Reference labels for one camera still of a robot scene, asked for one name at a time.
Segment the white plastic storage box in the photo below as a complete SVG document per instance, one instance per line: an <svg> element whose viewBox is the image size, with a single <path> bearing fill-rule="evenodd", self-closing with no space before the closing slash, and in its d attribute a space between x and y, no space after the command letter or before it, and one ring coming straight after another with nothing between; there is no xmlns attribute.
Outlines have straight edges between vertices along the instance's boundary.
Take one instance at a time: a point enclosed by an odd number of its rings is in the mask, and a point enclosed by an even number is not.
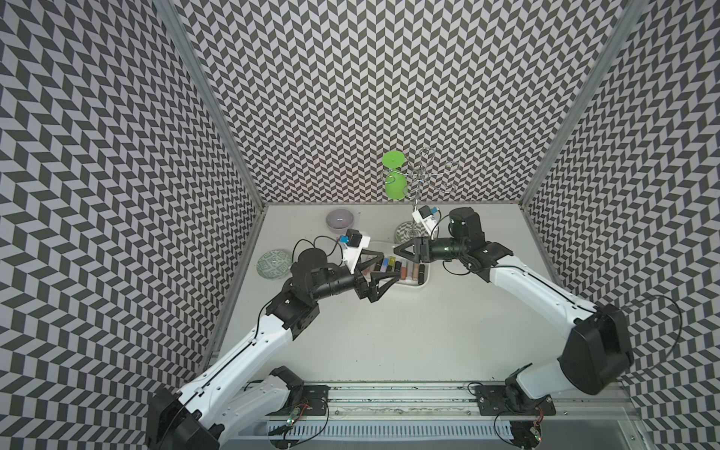
<svg viewBox="0 0 720 450"><path fill-rule="evenodd" d="M369 251L380 252L384 258L364 270L363 275L368 279L371 272L397 272L399 273L397 286L404 286L408 289L424 288L431 279L431 266L425 262L412 262L395 255L394 247L395 245L392 243L372 241L369 244Z"/></svg>

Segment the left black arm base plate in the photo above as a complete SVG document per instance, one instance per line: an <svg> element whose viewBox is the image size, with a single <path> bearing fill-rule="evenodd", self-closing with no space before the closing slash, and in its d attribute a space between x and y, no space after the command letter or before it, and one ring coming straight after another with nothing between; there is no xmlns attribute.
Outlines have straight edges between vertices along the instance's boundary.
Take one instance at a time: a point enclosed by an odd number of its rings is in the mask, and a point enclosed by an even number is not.
<svg viewBox="0 0 720 450"><path fill-rule="evenodd" d="M283 407L273 416L289 416L294 409L303 411L303 416L326 416L330 386L326 384L306 384L291 390Z"/></svg>

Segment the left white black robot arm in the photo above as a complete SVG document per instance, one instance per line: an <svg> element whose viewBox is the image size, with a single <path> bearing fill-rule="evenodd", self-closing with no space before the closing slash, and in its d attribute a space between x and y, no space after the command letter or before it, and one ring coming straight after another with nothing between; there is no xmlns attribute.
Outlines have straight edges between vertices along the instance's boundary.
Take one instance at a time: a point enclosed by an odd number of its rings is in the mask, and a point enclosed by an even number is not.
<svg viewBox="0 0 720 450"><path fill-rule="evenodd" d="M273 370L260 384L252 384L252 377L318 317L320 300L353 291L376 302L399 280L398 272L373 270L382 253L366 254L367 262L333 264L320 249L301 252L290 279L232 350L178 390L157 390L148 405L146 446L219 449L239 431L285 408L292 392L301 389L301 379L286 367Z"/></svg>

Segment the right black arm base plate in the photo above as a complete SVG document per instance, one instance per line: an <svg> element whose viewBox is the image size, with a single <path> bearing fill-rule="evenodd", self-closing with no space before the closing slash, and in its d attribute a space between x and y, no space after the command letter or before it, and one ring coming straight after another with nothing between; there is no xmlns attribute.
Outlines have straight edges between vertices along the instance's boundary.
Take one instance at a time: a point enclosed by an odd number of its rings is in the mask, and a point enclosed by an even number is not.
<svg viewBox="0 0 720 450"><path fill-rule="evenodd" d="M481 416L556 416L551 396L530 399L512 386L472 384L469 392L475 397Z"/></svg>

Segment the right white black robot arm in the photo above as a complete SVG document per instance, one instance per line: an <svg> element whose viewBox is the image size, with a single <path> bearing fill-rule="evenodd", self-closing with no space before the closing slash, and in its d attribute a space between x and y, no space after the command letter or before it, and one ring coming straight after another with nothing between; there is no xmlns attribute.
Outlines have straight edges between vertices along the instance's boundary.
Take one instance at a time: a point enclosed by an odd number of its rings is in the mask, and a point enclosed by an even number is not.
<svg viewBox="0 0 720 450"><path fill-rule="evenodd" d="M415 264L459 261L468 273L513 294L565 340L558 357L521 367L505 379L502 401L510 412L531 410L572 388L597 395L630 369L634 355L628 320L618 307L597 305L538 275L511 249L487 240L472 208L455 208L442 217L446 237L440 235L436 212L427 205L414 210L412 220L425 232L395 247L395 255Z"/></svg>

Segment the black lipstick silver band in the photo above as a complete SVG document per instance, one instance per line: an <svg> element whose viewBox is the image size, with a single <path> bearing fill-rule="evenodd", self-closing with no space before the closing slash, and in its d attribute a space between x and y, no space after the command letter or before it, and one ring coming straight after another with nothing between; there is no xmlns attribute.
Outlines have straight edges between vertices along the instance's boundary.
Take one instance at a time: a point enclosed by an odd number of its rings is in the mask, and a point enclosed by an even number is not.
<svg viewBox="0 0 720 450"><path fill-rule="evenodd" d="M425 282L426 282L426 266L425 266L425 264L420 264L418 266L417 283L419 285L423 285Z"/></svg>

